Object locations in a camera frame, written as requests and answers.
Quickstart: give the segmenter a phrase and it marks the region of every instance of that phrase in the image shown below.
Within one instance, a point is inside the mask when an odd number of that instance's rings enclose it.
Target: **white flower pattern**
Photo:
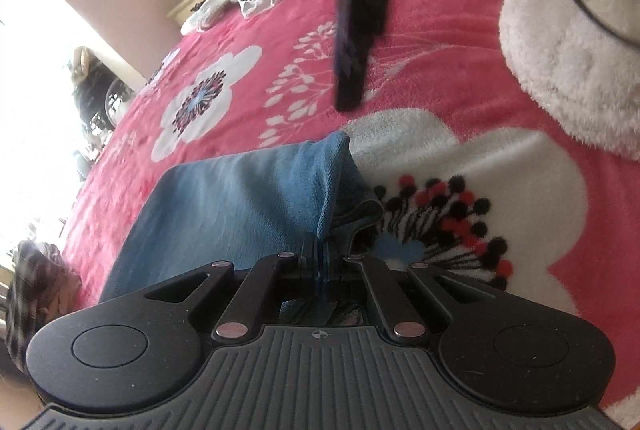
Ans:
[[[156,72],[151,75],[151,78],[149,78],[149,81],[146,83],[146,85],[142,87],[142,89],[140,89],[140,92],[138,93],[139,96],[155,90],[156,85],[162,79],[162,75],[166,71],[167,67],[171,65],[171,62],[174,61],[174,58],[177,57],[178,54],[180,54],[179,47],[177,49],[174,49],[164,57],[164,59],[160,63],[160,67],[158,67],[156,69]]]
[[[134,143],[136,142],[136,132],[132,130],[124,134],[119,140],[113,143],[110,147],[110,156],[111,157],[120,157],[120,152],[124,150],[125,147],[132,148]]]
[[[506,257],[513,264],[508,291],[576,312],[571,295],[548,268],[582,234],[588,210],[586,184],[578,165],[549,136],[525,128],[498,128],[463,142],[434,114],[418,108],[375,112],[343,130],[364,180],[371,187],[383,185],[390,196],[398,195],[404,174],[414,176],[416,184],[433,177],[464,176],[478,197],[491,202],[485,215],[489,234],[503,236],[508,243]],[[424,248],[412,248],[418,242],[403,244],[404,251],[422,253]],[[487,278],[480,267],[465,274]]]
[[[261,47],[255,45],[235,56],[227,53],[183,88],[162,115],[162,132],[151,159],[160,161],[176,149],[178,142],[190,143],[214,128],[231,106],[231,87],[257,64],[261,55]]]
[[[321,24],[298,39],[293,49],[299,54],[284,66],[266,92],[264,108],[274,108],[277,114],[266,120],[267,129],[258,136],[260,147],[286,142],[319,110],[326,110],[319,102],[333,92],[334,74],[329,60],[333,56],[336,25],[332,21]],[[429,44],[412,35],[389,32],[393,41],[381,45],[369,56],[369,82],[364,101],[373,100],[380,90],[392,81],[411,61],[450,48],[448,44]]]

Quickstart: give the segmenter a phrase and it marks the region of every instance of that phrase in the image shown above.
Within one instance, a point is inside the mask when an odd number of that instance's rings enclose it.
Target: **plaid fabric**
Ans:
[[[14,279],[7,292],[6,346],[15,365],[26,371],[27,345],[45,322],[56,285],[68,267],[53,244],[24,240],[18,245]]]

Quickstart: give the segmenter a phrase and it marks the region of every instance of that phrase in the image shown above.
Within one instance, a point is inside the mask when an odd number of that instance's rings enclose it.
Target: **metal rivet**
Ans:
[[[237,322],[229,322],[226,324],[219,325],[216,329],[216,334],[220,336],[220,338],[228,338],[229,340],[235,340],[236,338],[242,338],[245,334],[249,332],[249,329],[244,324],[239,324]]]
[[[396,336],[402,338],[419,338],[425,332],[424,325],[418,322],[400,322],[394,327]]]

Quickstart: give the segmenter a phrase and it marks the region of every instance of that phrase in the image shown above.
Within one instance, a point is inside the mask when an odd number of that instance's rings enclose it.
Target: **floral blanket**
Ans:
[[[603,406],[631,427],[640,167],[569,138],[520,90],[500,52],[501,4],[392,0],[365,105],[351,116],[332,107],[335,0],[286,0],[249,20],[230,12],[184,38],[116,129],[68,222],[80,305],[97,302],[169,167],[343,128],[386,208],[375,251],[398,267],[438,262],[602,328],[618,359]]]

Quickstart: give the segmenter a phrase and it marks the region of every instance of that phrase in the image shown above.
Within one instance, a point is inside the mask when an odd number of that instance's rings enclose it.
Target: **blue towel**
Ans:
[[[169,169],[134,223],[100,301],[215,260],[248,269],[299,251],[305,232],[348,254],[355,234],[382,216],[349,137],[222,156]]]

